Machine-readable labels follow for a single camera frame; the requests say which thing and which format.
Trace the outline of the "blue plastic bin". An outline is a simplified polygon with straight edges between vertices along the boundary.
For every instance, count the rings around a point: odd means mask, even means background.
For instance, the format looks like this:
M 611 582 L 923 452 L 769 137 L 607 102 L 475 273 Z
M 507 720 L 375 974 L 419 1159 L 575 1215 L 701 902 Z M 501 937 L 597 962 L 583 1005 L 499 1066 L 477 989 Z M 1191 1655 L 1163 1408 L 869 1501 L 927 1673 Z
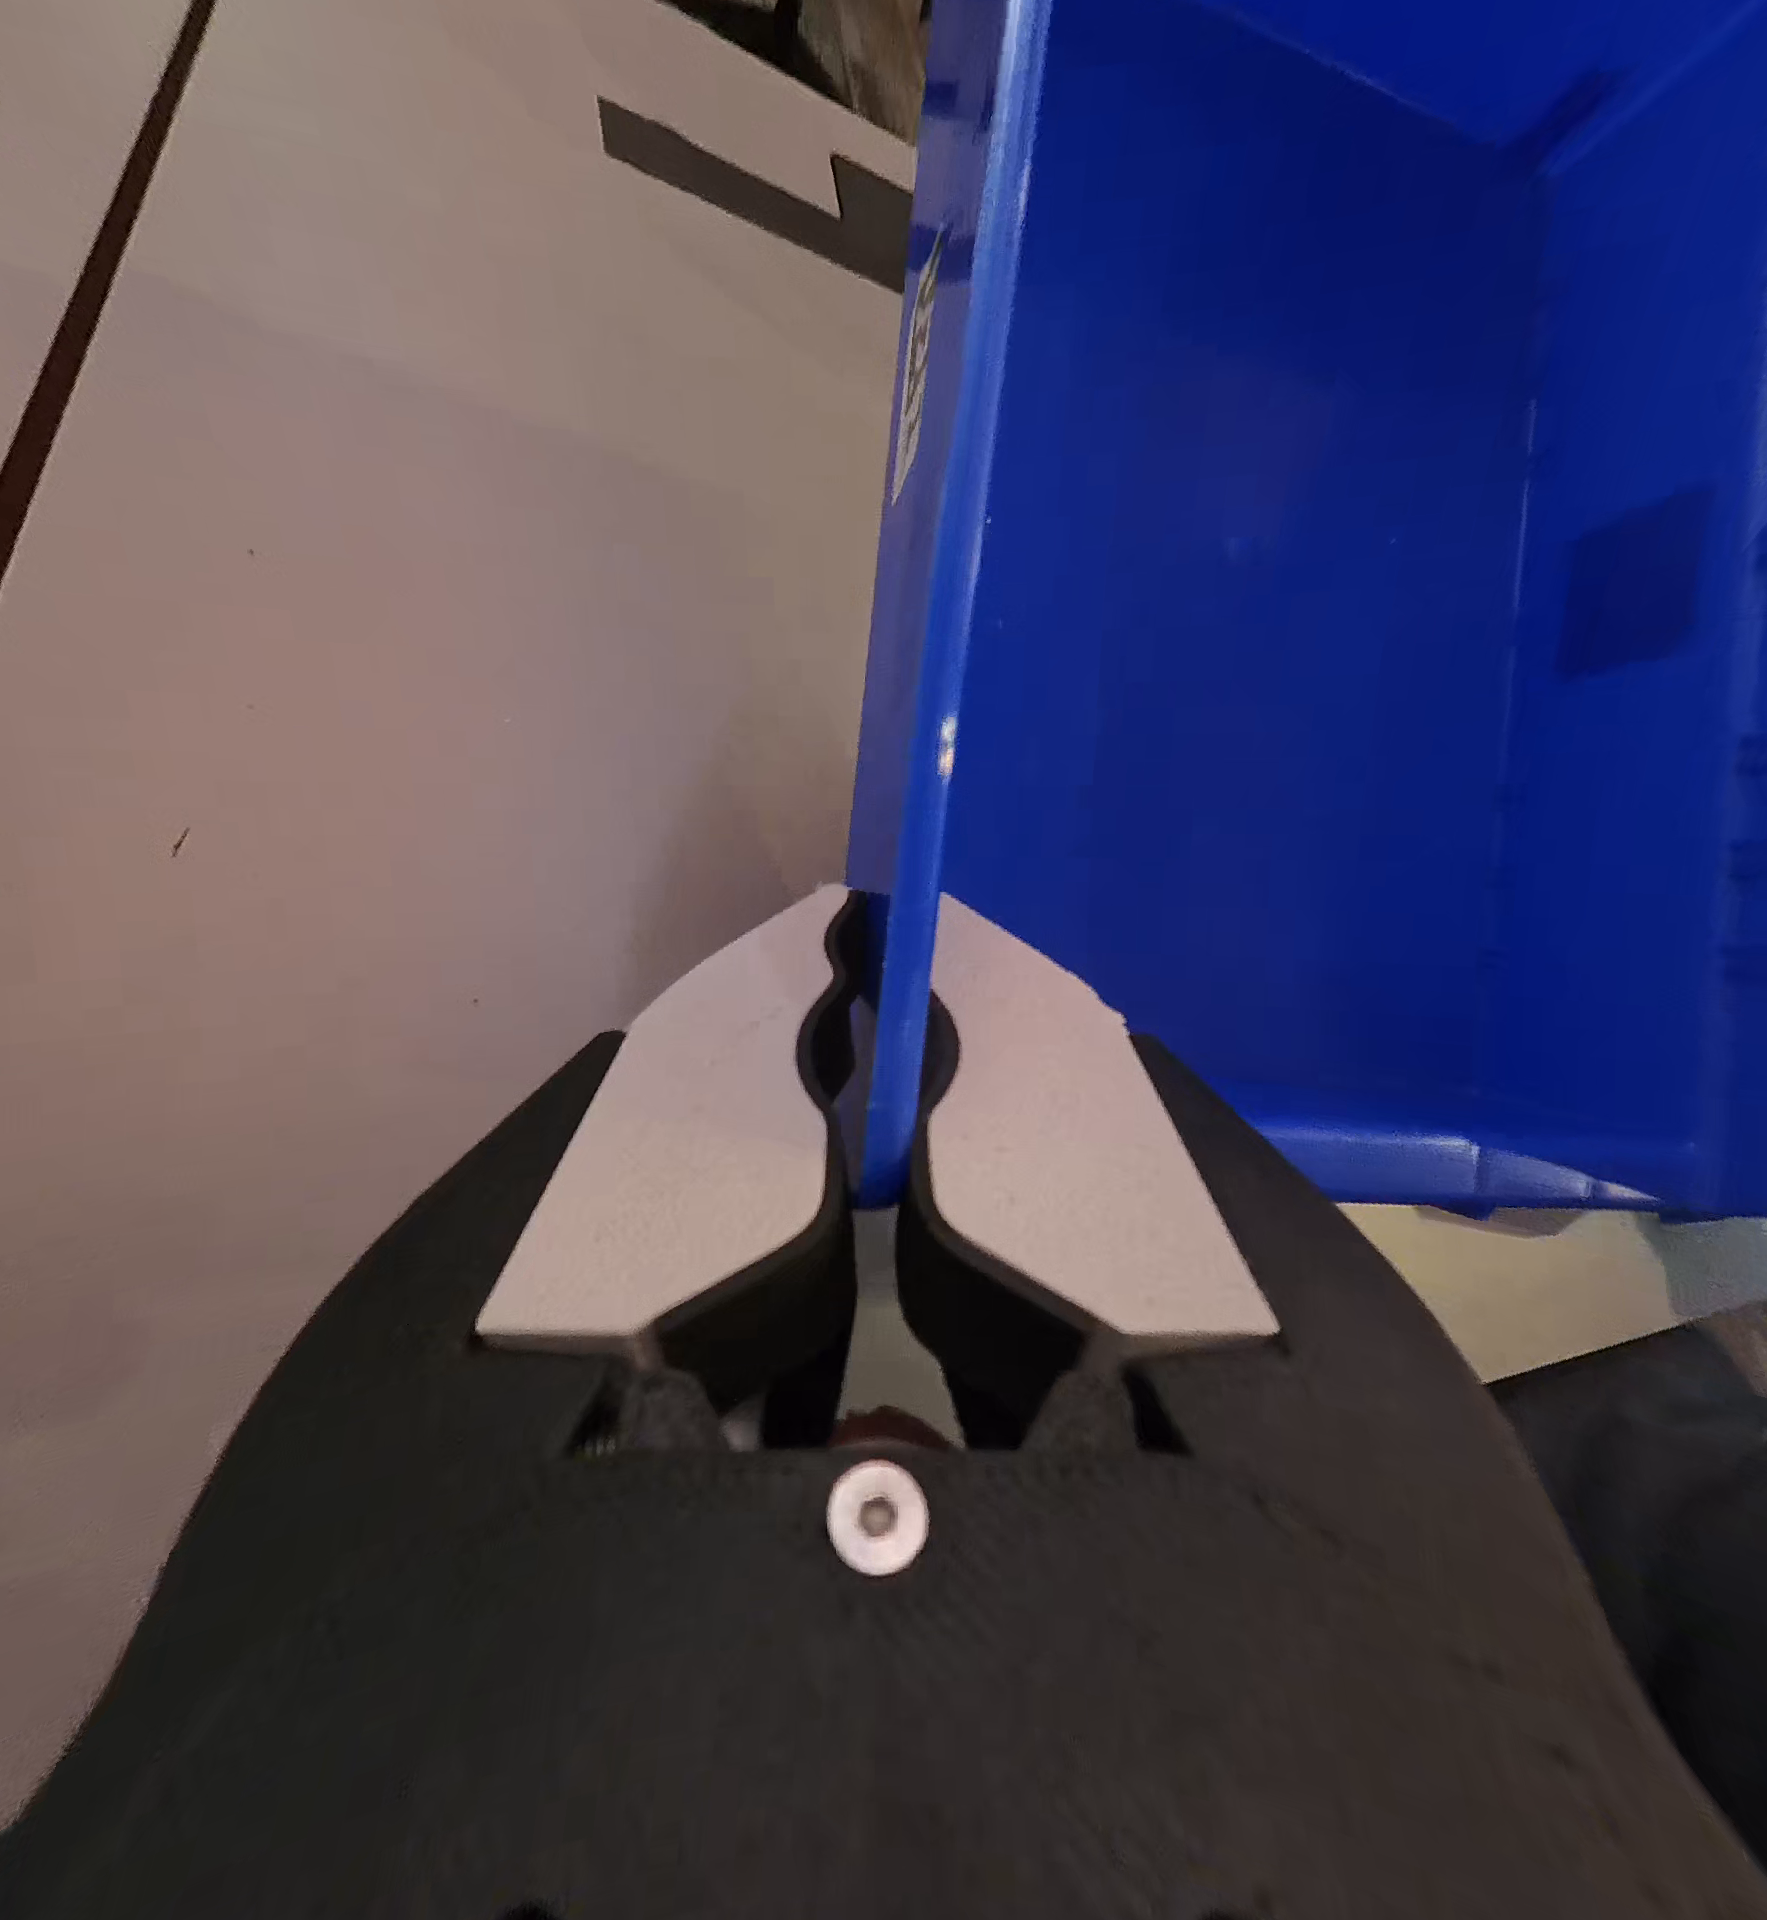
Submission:
M 1329 1196 L 1767 1215 L 1767 3 L 935 3 L 847 877 Z

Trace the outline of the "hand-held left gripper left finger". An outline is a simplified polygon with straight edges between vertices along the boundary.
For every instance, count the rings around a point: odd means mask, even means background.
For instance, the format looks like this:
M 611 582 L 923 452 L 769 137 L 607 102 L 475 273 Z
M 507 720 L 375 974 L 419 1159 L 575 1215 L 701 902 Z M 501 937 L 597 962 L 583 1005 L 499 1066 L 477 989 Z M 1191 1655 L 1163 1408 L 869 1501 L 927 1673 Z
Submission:
M 503 1351 L 681 1373 L 719 1415 L 823 1392 L 855 1307 L 837 1114 L 865 910 L 823 884 L 613 1043 L 475 1319 Z

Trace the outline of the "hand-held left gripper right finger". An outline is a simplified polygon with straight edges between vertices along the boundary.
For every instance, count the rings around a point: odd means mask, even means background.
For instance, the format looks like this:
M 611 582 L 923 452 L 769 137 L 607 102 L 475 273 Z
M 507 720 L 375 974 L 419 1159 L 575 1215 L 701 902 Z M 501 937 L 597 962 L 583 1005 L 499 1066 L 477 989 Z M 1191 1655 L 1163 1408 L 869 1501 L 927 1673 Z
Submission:
M 1263 1346 L 1279 1317 L 1123 1016 L 943 896 L 895 1294 L 969 1448 L 1075 1369 Z

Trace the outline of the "person's dark clothing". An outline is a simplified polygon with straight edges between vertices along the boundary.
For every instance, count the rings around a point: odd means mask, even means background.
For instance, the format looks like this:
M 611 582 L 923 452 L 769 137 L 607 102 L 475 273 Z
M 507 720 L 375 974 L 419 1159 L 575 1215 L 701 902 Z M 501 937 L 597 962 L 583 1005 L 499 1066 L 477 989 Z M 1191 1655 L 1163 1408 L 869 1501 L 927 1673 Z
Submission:
M 1490 1393 L 1666 1738 L 1767 1874 L 1767 1398 L 1694 1325 Z

